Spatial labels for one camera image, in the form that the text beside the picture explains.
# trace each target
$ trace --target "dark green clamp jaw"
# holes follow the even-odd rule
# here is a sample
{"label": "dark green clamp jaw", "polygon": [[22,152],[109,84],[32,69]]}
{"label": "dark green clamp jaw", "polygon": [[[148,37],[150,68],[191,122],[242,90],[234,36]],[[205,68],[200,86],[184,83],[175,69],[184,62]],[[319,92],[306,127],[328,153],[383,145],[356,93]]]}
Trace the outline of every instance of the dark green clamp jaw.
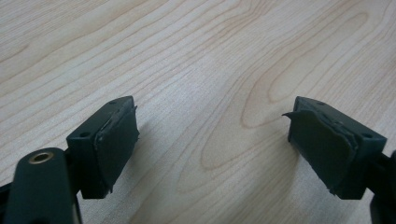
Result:
{"label": "dark green clamp jaw", "polygon": [[[395,209],[395,154],[382,154],[387,138],[313,99],[297,97],[293,112],[284,115],[291,119],[289,141],[330,193],[358,200],[369,188],[375,199]],[[378,217],[374,209],[373,220]]]}
{"label": "dark green clamp jaw", "polygon": [[69,136],[69,149],[23,157],[14,181],[0,188],[0,223],[81,223],[76,194],[103,199],[113,190],[139,135],[134,98],[103,105]]}

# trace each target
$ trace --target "hole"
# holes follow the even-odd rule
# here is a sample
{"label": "hole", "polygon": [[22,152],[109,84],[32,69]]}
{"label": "hole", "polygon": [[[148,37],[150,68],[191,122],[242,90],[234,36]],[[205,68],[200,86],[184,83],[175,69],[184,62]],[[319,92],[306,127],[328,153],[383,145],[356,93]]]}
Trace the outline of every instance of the hole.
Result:
{"label": "hole", "polygon": [[79,136],[80,137],[87,137],[87,136],[90,136],[90,133],[88,133],[88,132],[81,133]]}
{"label": "hole", "polygon": [[31,164],[39,164],[39,163],[43,163],[45,161],[49,161],[52,157],[53,157],[52,152],[41,152],[41,153],[37,153],[33,157],[31,157],[29,159],[29,162]]}
{"label": "hole", "polygon": [[372,138],[373,137],[369,133],[362,133],[361,135],[363,135],[363,137],[365,137],[365,138]]}

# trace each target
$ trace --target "clamp jaw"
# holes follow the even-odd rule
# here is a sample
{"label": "clamp jaw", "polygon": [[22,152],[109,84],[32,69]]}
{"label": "clamp jaw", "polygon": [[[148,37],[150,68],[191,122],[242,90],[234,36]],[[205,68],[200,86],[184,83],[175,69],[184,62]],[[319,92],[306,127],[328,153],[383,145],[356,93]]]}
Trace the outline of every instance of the clamp jaw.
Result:
{"label": "clamp jaw", "polygon": [[359,200],[368,188],[373,223],[396,223],[396,152],[382,154],[387,138],[320,101],[297,97],[289,141],[330,193]]}
{"label": "clamp jaw", "polygon": [[0,188],[0,223],[81,223],[76,194],[103,199],[131,157],[139,131],[132,96],[102,106],[67,136],[69,149],[23,157]]}

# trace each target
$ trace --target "black plastic part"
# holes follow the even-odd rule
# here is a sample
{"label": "black plastic part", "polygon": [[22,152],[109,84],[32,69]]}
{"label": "black plastic part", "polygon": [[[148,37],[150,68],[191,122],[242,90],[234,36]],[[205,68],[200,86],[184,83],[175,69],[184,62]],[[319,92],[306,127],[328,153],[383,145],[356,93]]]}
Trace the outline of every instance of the black plastic part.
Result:
{"label": "black plastic part", "polygon": [[0,223],[3,223],[4,215],[6,213],[7,201],[9,191],[11,190],[11,183],[0,187]]}
{"label": "black plastic part", "polygon": [[44,148],[17,165],[5,223],[80,223],[78,205],[68,178],[64,152]]}
{"label": "black plastic part", "polygon": [[370,163],[375,163],[387,139],[320,101],[297,97],[289,141],[309,162],[330,193],[341,199],[361,199]]}
{"label": "black plastic part", "polygon": [[105,198],[131,157],[139,135],[135,110],[132,96],[111,101],[67,136],[84,199]]}

